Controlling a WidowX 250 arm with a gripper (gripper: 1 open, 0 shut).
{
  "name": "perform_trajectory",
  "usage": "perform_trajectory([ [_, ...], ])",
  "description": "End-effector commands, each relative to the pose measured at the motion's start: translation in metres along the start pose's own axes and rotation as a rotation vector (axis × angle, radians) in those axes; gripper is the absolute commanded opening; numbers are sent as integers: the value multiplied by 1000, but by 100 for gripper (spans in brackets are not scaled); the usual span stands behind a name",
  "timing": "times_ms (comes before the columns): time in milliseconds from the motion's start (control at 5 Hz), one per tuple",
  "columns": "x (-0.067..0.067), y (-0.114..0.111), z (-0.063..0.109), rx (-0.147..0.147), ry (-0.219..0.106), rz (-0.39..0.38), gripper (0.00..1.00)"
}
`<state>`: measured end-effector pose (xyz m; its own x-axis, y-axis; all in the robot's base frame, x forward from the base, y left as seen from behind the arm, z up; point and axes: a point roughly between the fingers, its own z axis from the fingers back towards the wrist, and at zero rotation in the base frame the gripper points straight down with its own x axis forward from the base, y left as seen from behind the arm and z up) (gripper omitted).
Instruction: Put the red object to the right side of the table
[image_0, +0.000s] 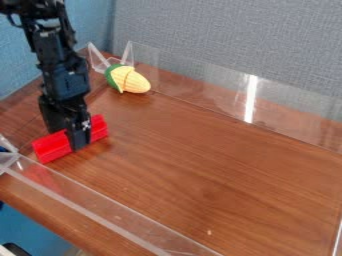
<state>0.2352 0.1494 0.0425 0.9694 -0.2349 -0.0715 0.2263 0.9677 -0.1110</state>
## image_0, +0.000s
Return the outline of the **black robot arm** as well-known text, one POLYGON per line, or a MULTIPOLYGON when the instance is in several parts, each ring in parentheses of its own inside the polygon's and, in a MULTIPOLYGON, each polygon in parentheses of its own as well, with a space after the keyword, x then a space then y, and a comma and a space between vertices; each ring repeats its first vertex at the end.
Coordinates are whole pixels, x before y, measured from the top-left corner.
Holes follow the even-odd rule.
POLYGON ((91 143, 88 64, 73 50, 75 30, 64 0, 0 0, 0 13, 21 28, 43 75, 39 108, 49 133, 65 130, 71 149, 91 143))

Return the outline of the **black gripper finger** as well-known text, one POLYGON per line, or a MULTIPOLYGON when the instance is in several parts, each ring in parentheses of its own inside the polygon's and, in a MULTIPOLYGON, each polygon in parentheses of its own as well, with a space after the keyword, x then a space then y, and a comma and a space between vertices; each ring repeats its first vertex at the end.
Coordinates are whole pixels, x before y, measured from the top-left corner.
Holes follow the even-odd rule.
POLYGON ((88 112, 79 112, 68 117, 67 137, 73 151, 80 150, 91 143, 91 116, 88 112))

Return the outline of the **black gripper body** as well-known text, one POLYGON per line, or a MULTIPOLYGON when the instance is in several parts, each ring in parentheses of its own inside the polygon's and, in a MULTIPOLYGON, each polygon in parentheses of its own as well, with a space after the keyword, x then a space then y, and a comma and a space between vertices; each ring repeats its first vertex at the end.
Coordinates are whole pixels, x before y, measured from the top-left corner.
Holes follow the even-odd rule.
POLYGON ((59 63, 43 71, 39 107, 51 133, 67 130, 68 117, 79 112, 88 112, 84 97, 89 91, 88 65, 84 59, 59 63))

